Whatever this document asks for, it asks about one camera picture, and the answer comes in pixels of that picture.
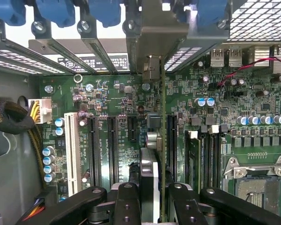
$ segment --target power connector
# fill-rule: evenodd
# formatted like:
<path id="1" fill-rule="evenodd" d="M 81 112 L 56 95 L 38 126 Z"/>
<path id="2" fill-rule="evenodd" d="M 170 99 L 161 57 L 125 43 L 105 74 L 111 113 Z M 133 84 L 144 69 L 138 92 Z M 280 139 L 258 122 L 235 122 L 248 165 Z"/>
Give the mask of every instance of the power connector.
<path id="1" fill-rule="evenodd" d="M 39 115 L 36 124 L 44 124 L 52 121 L 52 106 L 51 99 L 28 99 L 28 107 L 31 104 L 38 103 L 37 112 L 35 115 Z"/>

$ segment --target white power connector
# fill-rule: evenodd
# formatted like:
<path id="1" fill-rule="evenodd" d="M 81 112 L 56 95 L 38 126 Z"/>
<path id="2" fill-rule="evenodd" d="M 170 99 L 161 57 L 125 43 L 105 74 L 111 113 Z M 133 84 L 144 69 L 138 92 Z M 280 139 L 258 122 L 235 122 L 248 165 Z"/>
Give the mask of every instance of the white power connector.
<path id="1" fill-rule="evenodd" d="M 36 124 L 44 124 L 52 121 L 51 99 L 28 99 L 29 108 L 33 102 L 39 102 L 39 112 L 37 113 L 40 115 L 40 118 Z"/>

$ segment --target blue clip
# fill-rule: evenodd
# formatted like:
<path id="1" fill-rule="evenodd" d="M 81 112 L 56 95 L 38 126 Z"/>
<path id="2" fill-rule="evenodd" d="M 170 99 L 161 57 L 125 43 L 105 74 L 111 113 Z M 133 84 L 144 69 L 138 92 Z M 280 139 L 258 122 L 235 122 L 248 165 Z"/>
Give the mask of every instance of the blue clip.
<path id="1" fill-rule="evenodd" d="M 75 24 L 75 9 L 71 0 L 36 0 L 36 4 L 41 16 L 58 27 Z"/>
<path id="2" fill-rule="evenodd" d="M 89 11 L 103 27 L 116 26 L 121 22 L 120 0 L 89 0 Z"/>
<path id="3" fill-rule="evenodd" d="M 227 0 L 197 0 L 197 26 L 209 26 L 224 19 Z"/>
<path id="4" fill-rule="evenodd" d="M 26 23 L 26 8 L 23 0 L 0 0 L 0 19 L 10 26 Z"/>

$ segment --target white pci slot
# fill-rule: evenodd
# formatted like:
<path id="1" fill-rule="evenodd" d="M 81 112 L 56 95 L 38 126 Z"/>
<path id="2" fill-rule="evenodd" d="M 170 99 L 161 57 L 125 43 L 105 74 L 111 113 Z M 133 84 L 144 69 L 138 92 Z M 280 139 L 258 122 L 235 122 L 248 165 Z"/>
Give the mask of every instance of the white pci slot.
<path id="1" fill-rule="evenodd" d="M 81 162 L 79 147 L 79 126 L 76 112 L 64 114 L 66 151 L 67 151 L 67 183 L 69 196 L 81 191 Z"/>

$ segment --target red wire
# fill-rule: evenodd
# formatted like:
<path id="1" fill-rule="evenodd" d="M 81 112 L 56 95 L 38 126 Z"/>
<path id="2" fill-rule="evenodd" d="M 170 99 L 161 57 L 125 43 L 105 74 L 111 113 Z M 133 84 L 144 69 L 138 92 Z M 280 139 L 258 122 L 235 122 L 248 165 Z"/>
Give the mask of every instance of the red wire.
<path id="1" fill-rule="evenodd" d="M 266 61 L 266 60 L 277 61 L 277 59 L 275 59 L 275 58 L 263 58 L 263 59 L 259 59 L 259 60 L 255 61 L 255 62 L 251 63 L 250 65 L 246 65 L 246 66 L 240 67 L 238 70 L 236 70 L 233 73 L 227 75 L 221 82 L 218 83 L 218 86 L 222 86 L 223 84 L 225 84 L 225 81 L 228 80 L 230 77 L 233 77 L 238 71 L 250 68 L 253 65 L 255 65 L 256 63 L 263 62 L 263 61 Z"/>
<path id="2" fill-rule="evenodd" d="M 25 218 L 23 221 L 35 216 L 36 214 L 40 213 L 41 211 L 43 211 L 45 209 L 45 207 L 43 206 L 42 208 L 38 209 L 35 213 L 33 213 L 32 215 L 28 216 L 27 218 Z"/>

